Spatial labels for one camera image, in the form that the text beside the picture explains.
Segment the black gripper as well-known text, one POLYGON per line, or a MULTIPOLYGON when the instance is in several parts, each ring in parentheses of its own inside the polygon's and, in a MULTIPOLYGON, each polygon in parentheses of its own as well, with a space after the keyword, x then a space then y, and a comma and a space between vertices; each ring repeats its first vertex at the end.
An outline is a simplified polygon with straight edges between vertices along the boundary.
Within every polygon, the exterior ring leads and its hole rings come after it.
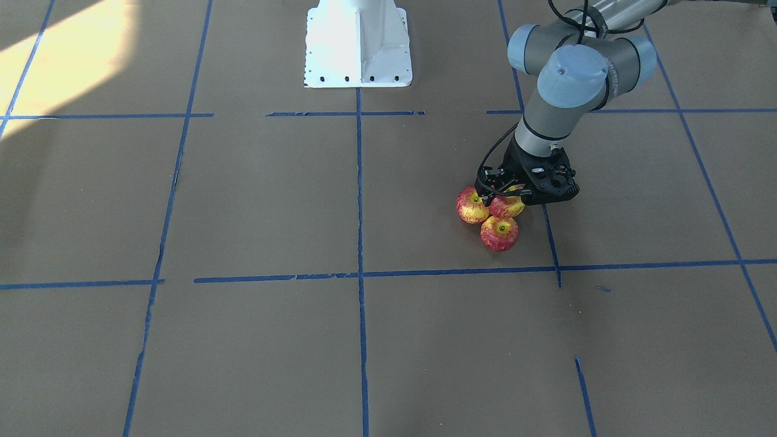
POLYGON ((544 144, 538 155, 521 147, 515 135, 503 155, 501 168, 507 186, 522 185, 521 196, 562 195, 562 147, 544 144))

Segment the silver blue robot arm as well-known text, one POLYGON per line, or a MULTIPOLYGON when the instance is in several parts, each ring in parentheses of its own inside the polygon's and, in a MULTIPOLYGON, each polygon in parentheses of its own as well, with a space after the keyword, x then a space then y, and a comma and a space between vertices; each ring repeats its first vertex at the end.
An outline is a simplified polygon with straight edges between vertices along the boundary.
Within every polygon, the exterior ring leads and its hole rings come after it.
POLYGON ((502 164, 480 166, 481 197, 519 197, 529 205, 569 201, 579 193, 564 149, 582 116, 605 107, 652 77, 657 50, 646 37, 630 36, 644 20, 673 1, 586 1, 556 20, 528 24, 511 36, 507 58, 535 76, 536 90, 519 122, 506 133, 502 164))

